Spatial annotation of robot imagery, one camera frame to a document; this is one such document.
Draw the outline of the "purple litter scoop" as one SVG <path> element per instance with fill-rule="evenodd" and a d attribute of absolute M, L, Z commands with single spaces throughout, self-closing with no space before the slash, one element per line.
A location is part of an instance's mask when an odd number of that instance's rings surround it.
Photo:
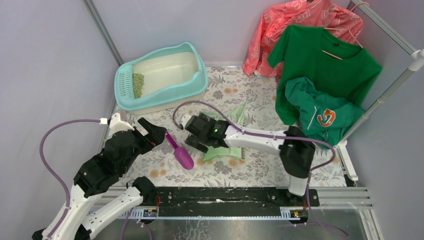
<path fill-rule="evenodd" d="M 193 169 L 194 160 L 192 159 L 188 151 L 184 147 L 179 146 L 169 132 L 166 132 L 165 136 L 168 142 L 173 147 L 173 154 L 176 160 L 180 163 L 180 165 L 186 170 Z"/>

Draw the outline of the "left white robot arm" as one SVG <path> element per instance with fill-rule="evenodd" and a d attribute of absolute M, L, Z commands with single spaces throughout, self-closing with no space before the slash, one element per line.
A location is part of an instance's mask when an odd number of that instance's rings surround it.
<path fill-rule="evenodd" d="M 35 231 L 32 239 L 93 240 L 127 210 L 141 204 L 159 204 L 156 187 L 143 176 L 137 177 L 123 194 L 97 211 L 89 213 L 109 188 L 128 172 L 136 158 L 162 144 L 167 133 L 165 127 L 154 125 L 142 117 L 138 119 L 138 123 L 146 130 L 146 133 L 142 134 L 135 126 L 123 121 L 119 113 L 113 114 L 110 119 L 101 118 L 97 123 L 107 125 L 112 137 L 105 142 L 98 154 L 81 165 L 73 178 L 71 188 L 68 188 L 48 165 L 43 152 L 47 136 L 69 122 L 58 124 L 43 136 L 39 146 L 40 157 L 50 173 L 62 184 L 65 203 L 52 223 Z"/>

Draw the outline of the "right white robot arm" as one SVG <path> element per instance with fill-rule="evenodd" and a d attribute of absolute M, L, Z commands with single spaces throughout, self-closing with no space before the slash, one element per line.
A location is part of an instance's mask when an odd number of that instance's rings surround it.
<path fill-rule="evenodd" d="M 185 114 L 177 126 L 188 131 L 185 143 L 203 153 L 209 148 L 246 148 L 278 156 L 289 175 L 287 201 L 293 206 L 307 199 L 307 183 L 316 146 L 298 128 L 265 131 L 245 128 L 203 113 Z"/>

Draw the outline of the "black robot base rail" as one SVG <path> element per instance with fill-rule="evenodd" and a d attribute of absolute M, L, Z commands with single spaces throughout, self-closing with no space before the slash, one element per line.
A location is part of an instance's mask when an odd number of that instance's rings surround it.
<path fill-rule="evenodd" d="M 319 205 L 315 189 L 298 196 L 286 187 L 157 187 L 142 203 L 177 218 L 305 218 Z"/>

